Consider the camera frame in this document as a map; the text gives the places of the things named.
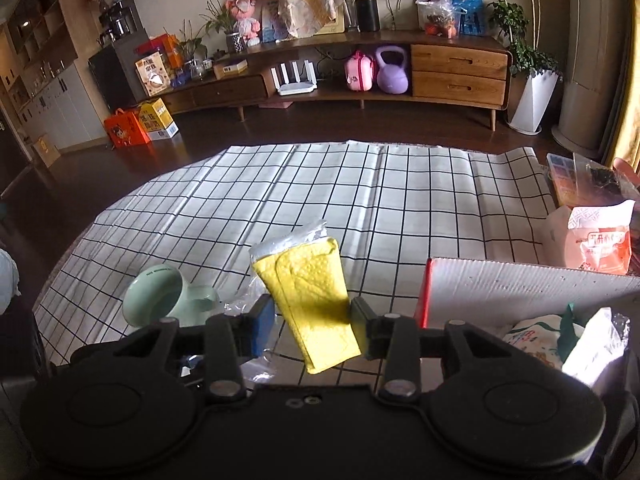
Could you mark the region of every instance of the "pink bag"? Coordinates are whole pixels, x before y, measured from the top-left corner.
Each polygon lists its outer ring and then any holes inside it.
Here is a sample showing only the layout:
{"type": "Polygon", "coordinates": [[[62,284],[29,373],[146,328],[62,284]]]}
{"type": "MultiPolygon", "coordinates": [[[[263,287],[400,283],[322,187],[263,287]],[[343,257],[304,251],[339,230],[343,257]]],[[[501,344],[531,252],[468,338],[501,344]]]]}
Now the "pink bag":
{"type": "Polygon", "coordinates": [[[344,64],[347,86],[354,92],[371,90],[375,79],[375,63],[373,59],[356,50],[344,64]]]}

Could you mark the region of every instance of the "tall white plant pot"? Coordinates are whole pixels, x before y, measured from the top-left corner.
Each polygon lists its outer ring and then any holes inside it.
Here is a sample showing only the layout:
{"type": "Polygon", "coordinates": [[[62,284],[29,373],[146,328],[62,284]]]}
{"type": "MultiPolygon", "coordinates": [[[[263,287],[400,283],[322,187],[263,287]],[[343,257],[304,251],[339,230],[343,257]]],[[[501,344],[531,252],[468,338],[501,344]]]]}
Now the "tall white plant pot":
{"type": "Polygon", "coordinates": [[[521,134],[539,134],[540,121],[545,114],[557,82],[558,74],[551,72],[551,70],[536,74],[535,77],[529,76],[520,103],[507,124],[521,134]]]}

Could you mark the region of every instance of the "purple kettlebell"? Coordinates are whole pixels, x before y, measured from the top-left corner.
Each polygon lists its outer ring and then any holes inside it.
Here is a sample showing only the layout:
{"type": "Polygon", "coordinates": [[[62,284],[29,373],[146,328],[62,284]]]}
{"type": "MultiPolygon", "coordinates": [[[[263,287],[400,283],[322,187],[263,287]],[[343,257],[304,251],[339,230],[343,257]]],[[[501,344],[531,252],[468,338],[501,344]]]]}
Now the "purple kettlebell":
{"type": "Polygon", "coordinates": [[[409,88],[409,78],[406,76],[406,52],[401,46],[381,46],[376,50],[378,78],[380,89],[387,94],[403,94],[409,88]],[[402,54],[402,65],[387,64],[382,59],[383,52],[398,52],[402,54]]]}

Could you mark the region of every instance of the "white checkered tablecloth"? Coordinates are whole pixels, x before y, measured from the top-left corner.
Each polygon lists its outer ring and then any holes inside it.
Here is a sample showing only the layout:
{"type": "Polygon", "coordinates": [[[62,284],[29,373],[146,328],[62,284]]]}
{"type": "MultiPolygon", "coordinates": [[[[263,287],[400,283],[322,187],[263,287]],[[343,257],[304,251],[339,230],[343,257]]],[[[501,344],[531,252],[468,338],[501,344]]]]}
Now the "white checkered tablecloth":
{"type": "MultiPolygon", "coordinates": [[[[539,263],[536,227],[554,208],[532,148],[503,155],[347,142],[234,146],[155,178],[101,213],[35,316],[47,356],[132,332],[129,283],[167,262],[232,296],[249,247],[319,218],[340,243],[347,287],[379,314],[412,316],[429,256],[539,263]]],[[[317,376],[278,316],[281,383],[370,383],[382,364],[354,358],[317,376]]]]}

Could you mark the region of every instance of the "pink teddy bear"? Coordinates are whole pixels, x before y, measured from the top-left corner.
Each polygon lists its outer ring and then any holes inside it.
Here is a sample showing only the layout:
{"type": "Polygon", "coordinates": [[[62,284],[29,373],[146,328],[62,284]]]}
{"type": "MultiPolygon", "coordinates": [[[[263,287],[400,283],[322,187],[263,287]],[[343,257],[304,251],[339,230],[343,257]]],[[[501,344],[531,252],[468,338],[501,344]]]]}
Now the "pink teddy bear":
{"type": "Polygon", "coordinates": [[[260,43],[260,22],[252,17],[255,12],[255,0],[227,0],[225,6],[236,19],[236,30],[244,38],[247,46],[260,43]]]}

